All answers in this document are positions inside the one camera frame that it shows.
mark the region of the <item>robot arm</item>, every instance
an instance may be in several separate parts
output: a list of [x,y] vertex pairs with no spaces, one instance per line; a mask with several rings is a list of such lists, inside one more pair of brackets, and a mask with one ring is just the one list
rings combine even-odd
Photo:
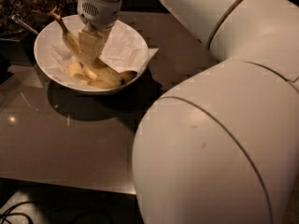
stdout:
[[298,7],[160,1],[221,63],[168,91],[139,124],[145,223],[281,223],[299,170]]
[[121,0],[78,0],[78,14],[95,30],[111,28],[121,10]]

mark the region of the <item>peeled banana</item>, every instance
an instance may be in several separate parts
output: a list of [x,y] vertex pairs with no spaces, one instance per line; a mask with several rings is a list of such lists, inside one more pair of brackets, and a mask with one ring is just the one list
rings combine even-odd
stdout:
[[104,31],[102,33],[103,37],[98,36],[99,33],[94,35],[85,30],[80,30],[79,37],[77,37],[67,29],[61,16],[55,13],[56,9],[51,11],[50,15],[62,28],[65,45],[79,60],[78,63],[73,63],[68,67],[69,76],[79,79],[84,84],[100,89],[118,87],[136,76],[135,71],[127,71],[125,74],[120,74],[99,59],[98,52],[102,52],[110,30]]

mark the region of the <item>wire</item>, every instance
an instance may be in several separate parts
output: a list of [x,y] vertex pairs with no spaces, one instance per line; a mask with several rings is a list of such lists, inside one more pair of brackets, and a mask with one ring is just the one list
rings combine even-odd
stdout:
[[1,224],[4,224],[5,222],[8,224],[12,224],[7,218],[14,217],[14,216],[25,217],[28,221],[28,224],[34,224],[33,220],[28,215],[19,212],[12,213],[12,211],[15,210],[17,207],[29,203],[37,203],[37,202],[21,202],[9,207],[7,211],[5,211],[3,214],[0,215]]

